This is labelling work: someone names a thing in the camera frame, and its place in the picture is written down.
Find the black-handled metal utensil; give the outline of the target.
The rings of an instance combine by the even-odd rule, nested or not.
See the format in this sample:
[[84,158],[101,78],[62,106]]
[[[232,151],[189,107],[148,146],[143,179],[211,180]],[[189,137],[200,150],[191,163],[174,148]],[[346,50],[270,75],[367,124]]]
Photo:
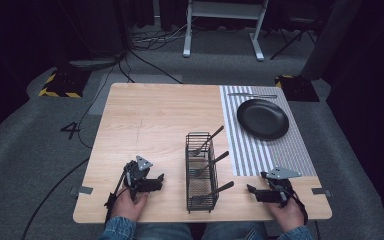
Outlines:
[[224,129],[224,125],[220,126],[212,135],[210,135],[206,141],[197,149],[190,152],[190,156],[197,156],[201,153],[201,150],[215,137],[217,136],[222,130]]
[[230,182],[224,184],[223,186],[218,187],[217,189],[211,191],[210,193],[208,193],[206,195],[194,196],[192,198],[191,202],[193,204],[201,204],[202,202],[206,201],[208,198],[213,198],[217,193],[220,193],[224,190],[227,190],[233,186],[234,186],[234,182],[230,181]]
[[204,168],[202,169],[197,169],[194,172],[194,176],[201,176],[205,172],[206,169],[209,169],[211,166],[215,165],[217,162],[220,160],[224,159],[229,155],[229,151],[225,151],[223,154],[215,158],[214,160],[210,161]]

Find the grey flat stand base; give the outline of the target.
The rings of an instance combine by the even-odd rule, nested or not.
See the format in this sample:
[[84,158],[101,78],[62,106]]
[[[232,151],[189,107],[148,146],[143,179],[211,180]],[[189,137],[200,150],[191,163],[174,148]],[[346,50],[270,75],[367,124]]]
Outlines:
[[97,71],[114,66],[120,61],[119,58],[94,58],[85,60],[73,60],[69,64],[80,71]]

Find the black yellow striped floor base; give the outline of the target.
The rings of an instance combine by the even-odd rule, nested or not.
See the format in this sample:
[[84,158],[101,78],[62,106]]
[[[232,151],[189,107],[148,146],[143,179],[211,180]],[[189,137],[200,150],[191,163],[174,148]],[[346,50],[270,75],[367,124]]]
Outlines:
[[40,90],[39,96],[82,98],[90,76],[91,71],[54,70]]
[[288,101],[319,102],[319,97],[309,80],[300,75],[279,75],[275,77],[275,86],[282,89]]

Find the person's right hand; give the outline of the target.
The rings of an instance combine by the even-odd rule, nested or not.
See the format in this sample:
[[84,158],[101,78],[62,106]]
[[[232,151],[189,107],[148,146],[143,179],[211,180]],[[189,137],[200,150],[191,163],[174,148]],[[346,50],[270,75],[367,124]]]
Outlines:
[[277,203],[266,203],[265,206],[284,232],[304,225],[304,215],[300,206],[293,199],[290,199],[284,207]]

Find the person's right leg in jeans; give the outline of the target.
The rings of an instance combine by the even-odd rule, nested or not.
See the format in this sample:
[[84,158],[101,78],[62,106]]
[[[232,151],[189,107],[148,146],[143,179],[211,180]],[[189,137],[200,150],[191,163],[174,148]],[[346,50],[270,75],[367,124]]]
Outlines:
[[268,235],[260,222],[208,223],[201,240],[267,240]]

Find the person's leg in jeans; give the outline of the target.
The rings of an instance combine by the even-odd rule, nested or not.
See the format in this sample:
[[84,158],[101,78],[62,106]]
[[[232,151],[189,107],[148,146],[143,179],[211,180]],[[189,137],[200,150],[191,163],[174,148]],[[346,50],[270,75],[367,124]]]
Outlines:
[[184,223],[138,224],[135,240],[194,240],[191,230]]
[[201,240],[267,240],[268,235],[260,222],[208,223]]

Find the grey upright column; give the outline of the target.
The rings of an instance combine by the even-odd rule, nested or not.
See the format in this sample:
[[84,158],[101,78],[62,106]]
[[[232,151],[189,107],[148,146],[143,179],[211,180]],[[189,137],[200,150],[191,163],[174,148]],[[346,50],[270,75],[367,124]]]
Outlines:
[[335,55],[363,0],[335,0],[325,28],[307,59],[299,77],[318,80]]

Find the person's left hand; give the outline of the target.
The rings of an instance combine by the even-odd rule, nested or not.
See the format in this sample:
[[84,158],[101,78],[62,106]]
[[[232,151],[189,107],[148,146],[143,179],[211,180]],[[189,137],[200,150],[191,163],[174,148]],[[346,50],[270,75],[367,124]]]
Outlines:
[[117,199],[114,203],[111,217],[124,217],[137,222],[147,203],[148,192],[142,193],[138,200],[133,201],[130,190],[123,188],[117,193]]

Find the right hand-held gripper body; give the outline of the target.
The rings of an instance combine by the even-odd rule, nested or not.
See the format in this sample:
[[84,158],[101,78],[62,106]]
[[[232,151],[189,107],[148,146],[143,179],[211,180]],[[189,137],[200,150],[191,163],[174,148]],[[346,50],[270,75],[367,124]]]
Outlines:
[[262,171],[261,176],[266,180],[269,190],[271,190],[268,194],[278,195],[280,197],[279,204],[284,207],[295,193],[290,179],[301,177],[301,174],[283,167],[275,167],[269,172]]

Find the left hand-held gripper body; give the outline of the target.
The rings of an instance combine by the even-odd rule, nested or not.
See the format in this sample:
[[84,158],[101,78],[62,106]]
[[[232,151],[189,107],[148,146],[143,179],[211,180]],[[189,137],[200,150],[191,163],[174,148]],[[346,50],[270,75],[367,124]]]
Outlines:
[[147,183],[147,175],[152,166],[151,162],[139,155],[125,166],[124,185],[130,190],[133,201],[136,200],[137,187]]

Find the grey striped placemat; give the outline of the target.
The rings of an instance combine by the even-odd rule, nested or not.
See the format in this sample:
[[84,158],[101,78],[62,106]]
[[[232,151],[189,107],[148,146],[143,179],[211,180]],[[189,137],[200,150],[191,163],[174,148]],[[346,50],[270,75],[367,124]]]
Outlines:
[[[259,176],[261,171],[268,172],[274,167],[290,169],[302,176],[317,175],[287,99],[280,88],[223,85],[219,87],[219,92],[235,176]],[[286,113],[289,120],[287,133],[280,139],[271,141],[259,140],[248,134],[241,128],[236,112],[240,104],[250,100],[250,97],[233,96],[233,93],[275,95],[275,98],[268,98],[268,101]]]

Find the person's left leg in jeans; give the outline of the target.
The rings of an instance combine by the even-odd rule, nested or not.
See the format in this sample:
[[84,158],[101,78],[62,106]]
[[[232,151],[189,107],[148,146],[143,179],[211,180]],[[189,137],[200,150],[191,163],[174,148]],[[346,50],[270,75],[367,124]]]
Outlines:
[[184,223],[138,224],[135,240],[194,240],[191,230]]

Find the grey tape piece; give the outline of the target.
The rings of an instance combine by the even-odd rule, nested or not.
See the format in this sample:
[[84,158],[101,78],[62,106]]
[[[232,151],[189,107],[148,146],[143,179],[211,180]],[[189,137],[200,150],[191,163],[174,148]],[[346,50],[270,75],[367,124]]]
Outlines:
[[312,188],[312,193],[314,195],[325,195],[327,197],[331,197],[332,196],[332,192],[328,189],[324,189],[324,188]]
[[93,189],[91,187],[85,187],[85,186],[73,186],[69,193],[74,196],[79,196],[80,194],[87,194],[90,195],[92,193]]

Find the white metal desk frame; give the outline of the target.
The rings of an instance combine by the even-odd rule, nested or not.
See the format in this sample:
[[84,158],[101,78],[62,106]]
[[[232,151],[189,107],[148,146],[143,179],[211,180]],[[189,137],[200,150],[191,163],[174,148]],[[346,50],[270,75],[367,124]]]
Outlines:
[[249,34],[249,37],[254,49],[256,59],[258,61],[263,61],[265,57],[259,45],[258,37],[260,34],[263,20],[265,18],[268,3],[269,0],[263,0],[259,4],[203,2],[199,0],[188,0],[186,15],[186,35],[182,55],[185,58],[191,56],[193,17],[256,20],[255,30],[253,33]]

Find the black round plate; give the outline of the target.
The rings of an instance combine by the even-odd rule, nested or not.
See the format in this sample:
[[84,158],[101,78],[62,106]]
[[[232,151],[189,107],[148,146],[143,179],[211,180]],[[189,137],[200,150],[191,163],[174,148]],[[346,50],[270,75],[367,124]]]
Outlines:
[[286,113],[276,104],[263,99],[241,103],[236,117],[244,131],[262,140],[279,139],[289,130]]

